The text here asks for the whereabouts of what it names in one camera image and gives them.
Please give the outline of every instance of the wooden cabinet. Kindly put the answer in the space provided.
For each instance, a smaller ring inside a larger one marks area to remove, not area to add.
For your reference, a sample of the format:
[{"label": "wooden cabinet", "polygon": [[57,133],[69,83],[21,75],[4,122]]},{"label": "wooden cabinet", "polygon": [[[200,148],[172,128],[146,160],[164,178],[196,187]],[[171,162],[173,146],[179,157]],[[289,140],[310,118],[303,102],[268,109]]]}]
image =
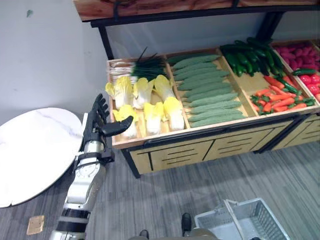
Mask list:
[{"label": "wooden cabinet", "polygon": [[292,121],[131,151],[139,174],[156,172],[260,149]]},{"label": "wooden cabinet", "polygon": [[313,114],[288,134],[273,149],[320,141],[320,116]]}]

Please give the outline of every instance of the gray carpet floor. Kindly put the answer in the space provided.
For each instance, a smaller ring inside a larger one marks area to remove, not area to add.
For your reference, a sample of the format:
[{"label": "gray carpet floor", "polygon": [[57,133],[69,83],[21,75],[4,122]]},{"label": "gray carpet floor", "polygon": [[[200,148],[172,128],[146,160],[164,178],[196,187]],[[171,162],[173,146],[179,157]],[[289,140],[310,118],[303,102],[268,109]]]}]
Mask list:
[{"label": "gray carpet floor", "polygon": [[[245,153],[135,179],[120,151],[87,227],[89,240],[178,237],[184,212],[213,210],[222,199],[263,198],[291,239],[320,239],[320,145],[312,142],[263,154]],[[0,208],[1,240],[45,240],[55,228],[71,172],[32,200]],[[44,231],[26,235],[29,218],[45,215]]]}]

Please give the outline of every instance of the robotic hand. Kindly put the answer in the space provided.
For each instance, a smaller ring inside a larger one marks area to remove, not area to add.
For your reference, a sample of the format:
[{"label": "robotic hand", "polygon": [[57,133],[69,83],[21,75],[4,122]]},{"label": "robotic hand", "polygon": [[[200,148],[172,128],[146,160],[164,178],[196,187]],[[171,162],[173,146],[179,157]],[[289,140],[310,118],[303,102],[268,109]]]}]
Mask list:
[{"label": "robotic hand", "polygon": [[129,116],[121,122],[107,123],[109,111],[105,103],[106,100],[99,94],[87,115],[82,147],[74,162],[75,177],[50,240],[86,238],[90,213],[106,176],[105,165],[114,161],[114,153],[108,148],[106,138],[123,133],[133,121],[133,117]]}]

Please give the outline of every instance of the white round table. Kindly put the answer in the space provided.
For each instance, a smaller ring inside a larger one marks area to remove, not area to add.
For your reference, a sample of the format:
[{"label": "white round table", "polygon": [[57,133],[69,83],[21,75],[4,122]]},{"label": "white round table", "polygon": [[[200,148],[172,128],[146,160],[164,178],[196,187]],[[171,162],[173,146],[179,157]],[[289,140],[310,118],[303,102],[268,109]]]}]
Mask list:
[{"label": "white round table", "polygon": [[0,208],[51,186],[73,163],[83,130],[72,112],[42,108],[0,126]]}]

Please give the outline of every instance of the black shoe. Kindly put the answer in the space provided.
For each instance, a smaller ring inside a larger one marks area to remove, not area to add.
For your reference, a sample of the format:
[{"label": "black shoe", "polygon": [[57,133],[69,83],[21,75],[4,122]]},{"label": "black shoe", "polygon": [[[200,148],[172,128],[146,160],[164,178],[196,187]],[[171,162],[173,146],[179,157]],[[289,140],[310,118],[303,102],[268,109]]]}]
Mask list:
[{"label": "black shoe", "polygon": [[186,232],[191,231],[192,220],[189,213],[185,212],[181,218],[182,237],[185,237]]},{"label": "black shoe", "polygon": [[145,237],[146,239],[149,239],[149,232],[147,230],[142,230],[139,234],[139,236]]}]

